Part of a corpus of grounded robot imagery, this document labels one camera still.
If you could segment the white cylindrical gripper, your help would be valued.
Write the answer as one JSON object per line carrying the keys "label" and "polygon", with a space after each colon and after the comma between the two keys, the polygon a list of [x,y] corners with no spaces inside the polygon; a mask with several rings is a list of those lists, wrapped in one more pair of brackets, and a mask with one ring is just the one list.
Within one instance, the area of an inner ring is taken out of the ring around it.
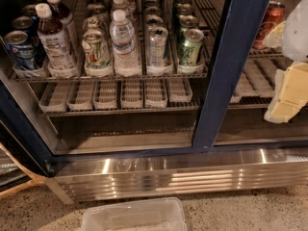
{"label": "white cylindrical gripper", "polygon": [[275,96],[264,119],[272,123],[286,123],[308,102],[308,0],[301,0],[286,22],[276,25],[263,39],[269,48],[282,45],[284,56],[293,62],[286,70],[275,74]]}

